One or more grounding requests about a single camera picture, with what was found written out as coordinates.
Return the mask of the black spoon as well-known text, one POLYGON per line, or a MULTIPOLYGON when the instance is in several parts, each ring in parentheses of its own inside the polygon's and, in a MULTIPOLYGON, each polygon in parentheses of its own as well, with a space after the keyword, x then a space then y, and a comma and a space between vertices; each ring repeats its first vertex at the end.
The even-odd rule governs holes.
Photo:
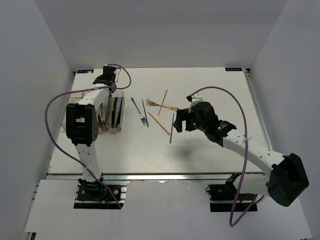
POLYGON ((112 89, 108 88, 108 97, 111 98, 112 97, 112 89))

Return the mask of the black knife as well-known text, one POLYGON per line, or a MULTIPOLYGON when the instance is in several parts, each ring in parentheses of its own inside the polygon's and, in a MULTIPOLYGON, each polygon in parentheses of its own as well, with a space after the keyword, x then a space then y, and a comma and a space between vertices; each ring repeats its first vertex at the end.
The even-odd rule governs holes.
POLYGON ((118 97, 115 97, 113 101, 113 109, 111 112, 111 128, 112 129, 115 128, 117 103, 118 103, 118 97))

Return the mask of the orange chopstick long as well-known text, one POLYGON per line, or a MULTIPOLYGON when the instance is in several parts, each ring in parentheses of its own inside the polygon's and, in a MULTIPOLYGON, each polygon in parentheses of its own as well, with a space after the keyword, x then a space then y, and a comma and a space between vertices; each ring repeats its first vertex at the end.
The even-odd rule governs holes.
POLYGON ((171 133, 148 111, 149 116, 165 131, 165 133, 170 136, 171 133))

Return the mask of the blue knife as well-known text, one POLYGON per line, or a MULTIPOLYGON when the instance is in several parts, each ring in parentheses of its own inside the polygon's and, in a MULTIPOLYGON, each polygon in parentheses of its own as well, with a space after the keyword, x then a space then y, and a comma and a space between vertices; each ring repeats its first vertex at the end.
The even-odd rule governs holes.
POLYGON ((118 109, 118 115, 117 115, 117 119, 116 119, 116 128, 118 128, 118 126, 120 125, 120 121, 121 121, 123 99, 124 98, 122 97, 121 101, 120 101, 119 109, 118 109))

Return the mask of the rainbow spoon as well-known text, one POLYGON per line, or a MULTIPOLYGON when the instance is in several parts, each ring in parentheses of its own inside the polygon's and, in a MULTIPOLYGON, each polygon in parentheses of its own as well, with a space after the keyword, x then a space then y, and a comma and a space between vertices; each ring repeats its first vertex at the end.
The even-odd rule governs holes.
POLYGON ((103 124, 103 103, 101 103, 100 106, 99 106, 98 124, 99 124, 99 125, 102 125, 102 124, 103 124))

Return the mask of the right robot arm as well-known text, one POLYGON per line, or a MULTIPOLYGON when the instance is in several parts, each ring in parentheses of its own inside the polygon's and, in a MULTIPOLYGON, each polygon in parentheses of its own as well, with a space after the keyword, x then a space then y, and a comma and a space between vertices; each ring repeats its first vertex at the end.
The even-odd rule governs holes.
POLYGON ((284 155, 246 139, 235 125, 220 120, 209 102, 178 110, 173 127, 180 133, 183 125, 188 132, 199 130, 211 142, 242 157, 247 156, 247 160, 262 171, 262 174, 246 173, 243 178, 234 172, 222 188, 222 193, 233 200, 243 194, 264 195, 288 207, 310 185, 298 155, 284 155))

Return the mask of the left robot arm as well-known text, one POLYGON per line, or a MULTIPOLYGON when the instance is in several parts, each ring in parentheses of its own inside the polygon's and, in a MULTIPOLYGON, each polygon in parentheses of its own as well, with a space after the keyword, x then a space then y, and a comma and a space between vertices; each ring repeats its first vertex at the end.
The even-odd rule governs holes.
POLYGON ((82 177, 78 180, 82 189, 80 194, 94 200, 101 200, 107 194, 106 187, 101 184, 103 174, 95 141, 99 135, 98 108, 115 91, 116 70, 114 66, 105 65, 102 74, 93 81, 93 90, 66 106, 66 136, 75 146, 82 164, 82 177))

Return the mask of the left blue table label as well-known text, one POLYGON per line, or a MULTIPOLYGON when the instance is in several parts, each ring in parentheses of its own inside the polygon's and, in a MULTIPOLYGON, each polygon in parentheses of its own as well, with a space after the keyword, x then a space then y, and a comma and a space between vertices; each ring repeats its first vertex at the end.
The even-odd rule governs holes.
POLYGON ((77 74, 92 74, 93 72, 93 69, 78 69, 76 71, 77 74))

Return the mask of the blue table label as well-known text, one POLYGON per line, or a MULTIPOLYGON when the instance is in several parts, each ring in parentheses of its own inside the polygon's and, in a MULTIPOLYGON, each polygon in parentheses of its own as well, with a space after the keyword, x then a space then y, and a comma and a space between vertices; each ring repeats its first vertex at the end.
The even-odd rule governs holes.
POLYGON ((241 67, 225 67, 226 72, 242 72, 243 69, 241 67))
POLYGON ((92 74, 93 72, 93 69, 78 69, 76 71, 77 74, 92 74))

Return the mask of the clear four-compartment container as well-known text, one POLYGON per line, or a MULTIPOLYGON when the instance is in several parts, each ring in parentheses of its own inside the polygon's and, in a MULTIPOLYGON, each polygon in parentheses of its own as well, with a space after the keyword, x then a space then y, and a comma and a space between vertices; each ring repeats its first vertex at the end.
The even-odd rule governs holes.
MULTIPOLYGON (((80 101, 89 91, 85 91, 82 93, 73 93, 70 94, 68 98, 69 103, 77 103, 80 101)), ((124 116, 124 105, 125 105, 125 94, 123 91, 115 91, 112 94, 112 97, 109 98, 107 97, 106 99, 103 100, 103 110, 102 110, 102 119, 103 119, 103 124, 99 125, 98 121, 98 127, 100 131, 121 131, 122 130, 122 123, 123 123, 123 116, 124 116), (117 105, 116 105, 116 113, 115 113, 115 128, 111 128, 111 122, 112 122, 112 110, 113 110, 113 103, 114 103, 114 98, 118 97, 117 99, 117 105), (121 98, 123 97, 123 103, 122 103, 122 112, 121 112, 121 119, 120 119, 120 124, 118 128, 116 128, 116 122, 117 122, 117 116, 119 112, 119 107, 121 103, 121 98)), ((99 113, 99 108, 96 108, 96 117, 98 120, 98 113, 99 113)), ((60 122, 60 126, 66 130, 66 109, 64 110, 62 120, 60 122)))

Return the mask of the orange chopstick short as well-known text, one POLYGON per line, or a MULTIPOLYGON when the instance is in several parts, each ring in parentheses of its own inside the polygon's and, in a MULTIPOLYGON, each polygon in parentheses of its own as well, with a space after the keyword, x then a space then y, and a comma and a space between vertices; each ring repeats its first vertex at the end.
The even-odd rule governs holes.
POLYGON ((160 105, 160 108, 159 108, 159 111, 158 111, 157 116, 159 116, 159 115, 160 115, 160 113, 161 113, 162 106, 163 106, 163 104, 164 104, 164 102, 165 102, 165 99, 166 99, 167 93, 168 93, 168 90, 166 89, 166 90, 165 90, 165 93, 164 93, 164 96, 163 96, 163 98, 162 98, 161 105, 160 105))

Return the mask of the gold ornate fork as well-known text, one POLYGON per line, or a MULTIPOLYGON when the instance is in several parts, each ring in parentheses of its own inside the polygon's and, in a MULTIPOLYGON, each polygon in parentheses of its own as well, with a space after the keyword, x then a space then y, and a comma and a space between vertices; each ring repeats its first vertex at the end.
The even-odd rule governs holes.
POLYGON ((177 107, 172 107, 172 106, 166 106, 166 105, 157 104, 156 102, 151 101, 151 100, 149 100, 149 99, 146 99, 146 100, 145 100, 145 103, 146 103, 147 106, 151 106, 151 107, 161 107, 161 108, 166 108, 166 109, 173 110, 173 111, 178 111, 178 110, 180 110, 180 109, 177 108, 177 107))

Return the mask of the rainbow fork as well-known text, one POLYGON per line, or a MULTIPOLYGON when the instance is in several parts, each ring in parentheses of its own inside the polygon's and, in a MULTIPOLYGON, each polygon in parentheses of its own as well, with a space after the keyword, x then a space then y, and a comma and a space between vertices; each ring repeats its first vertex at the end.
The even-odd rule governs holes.
POLYGON ((140 116, 140 120, 141 120, 142 124, 143 124, 144 126, 146 126, 146 125, 147 125, 147 119, 142 115, 142 113, 141 113, 140 109, 138 108, 138 106, 137 106, 134 98, 131 97, 130 99, 131 99, 132 103, 134 104, 134 106, 135 106, 135 108, 136 108, 136 110, 137 110, 137 112, 138 112, 138 114, 139 114, 139 116, 140 116))

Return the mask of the right blue table label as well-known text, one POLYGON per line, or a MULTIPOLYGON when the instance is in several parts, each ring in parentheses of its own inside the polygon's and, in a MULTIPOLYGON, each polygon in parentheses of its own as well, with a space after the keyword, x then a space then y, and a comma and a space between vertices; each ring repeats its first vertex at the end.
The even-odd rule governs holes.
POLYGON ((225 67, 226 72, 242 72, 243 69, 241 67, 225 67))

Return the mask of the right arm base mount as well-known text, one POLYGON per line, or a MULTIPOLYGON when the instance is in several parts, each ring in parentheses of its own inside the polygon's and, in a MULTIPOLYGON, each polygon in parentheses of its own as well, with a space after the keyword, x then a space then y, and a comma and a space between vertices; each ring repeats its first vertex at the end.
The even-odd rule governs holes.
MULTIPOLYGON (((240 173, 236 172, 229 177, 223 184, 210 184, 205 188, 209 195, 210 211, 212 213, 230 213, 236 196, 237 186, 234 182, 240 177, 240 173)), ((243 212, 254 199, 254 194, 240 193, 236 205, 235 212, 243 212)))

